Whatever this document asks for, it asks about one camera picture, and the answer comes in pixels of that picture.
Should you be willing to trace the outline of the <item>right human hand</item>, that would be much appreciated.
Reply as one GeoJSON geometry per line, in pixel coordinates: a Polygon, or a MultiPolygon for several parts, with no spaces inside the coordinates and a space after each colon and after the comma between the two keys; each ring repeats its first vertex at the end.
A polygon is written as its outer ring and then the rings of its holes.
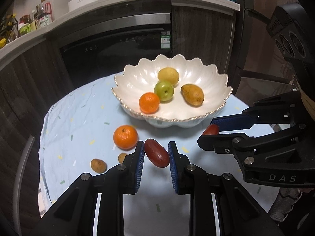
{"type": "Polygon", "coordinates": [[[268,215],[276,222],[283,222],[293,210],[294,205],[302,197],[303,193],[310,193],[314,188],[291,189],[280,188],[268,215]]]}

